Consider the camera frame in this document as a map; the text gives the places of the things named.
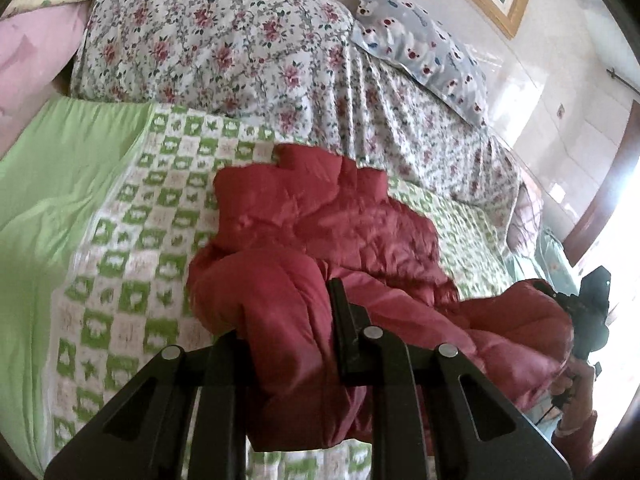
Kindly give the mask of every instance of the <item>floral pillow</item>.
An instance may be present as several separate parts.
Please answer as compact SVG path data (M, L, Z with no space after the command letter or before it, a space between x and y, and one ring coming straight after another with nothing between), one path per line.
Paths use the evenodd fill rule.
M473 126L486 125L486 78L442 24L411 0L360 0L351 41L404 69Z

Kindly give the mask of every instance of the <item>curtain rod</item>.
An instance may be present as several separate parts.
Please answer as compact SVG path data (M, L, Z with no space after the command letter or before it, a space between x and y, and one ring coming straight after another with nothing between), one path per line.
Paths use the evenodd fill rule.
M631 88L636 94L640 95L640 90L638 90L635 86L633 86L629 81L627 81L625 79L622 79L618 74L616 74L616 69L615 68L612 68L611 70L609 70L607 68L607 72L610 74L612 79L617 79L623 85Z

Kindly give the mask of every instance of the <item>light blue pillow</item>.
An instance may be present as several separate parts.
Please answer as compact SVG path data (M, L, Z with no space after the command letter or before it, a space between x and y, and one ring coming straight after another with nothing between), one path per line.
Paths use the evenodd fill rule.
M569 263L562 242L556 238L550 228L542 229L536 245L536 261L545 273L545 279L556 292L568 296L580 294L580 280Z
M467 123L486 125L486 77L478 62L412 0L360 0L351 41L404 69Z

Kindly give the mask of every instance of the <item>green and white checkered blanket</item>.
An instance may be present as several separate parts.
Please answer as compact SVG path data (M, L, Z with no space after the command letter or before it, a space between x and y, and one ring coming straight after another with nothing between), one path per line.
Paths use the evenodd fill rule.
M140 152L97 211L52 295L47 385L50 455L60 450L160 349L211 343L184 293L188 262L216 232L215 172L271 162L265 127L171 105L156 105ZM428 217L440 235L441 265L462 298L492 296L511 282L495 230L478 208L390 179L390 194ZM370 446L248 453L259 479L365 479Z

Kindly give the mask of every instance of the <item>hand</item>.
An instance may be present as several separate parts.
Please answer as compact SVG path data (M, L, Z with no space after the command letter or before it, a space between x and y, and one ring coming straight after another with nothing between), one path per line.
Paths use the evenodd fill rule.
M593 413L593 382L596 372L586 361L569 357L567 368L550 387L552 395L571 389L571 396L562 407L562 420L558 428L572 431L580 428Z

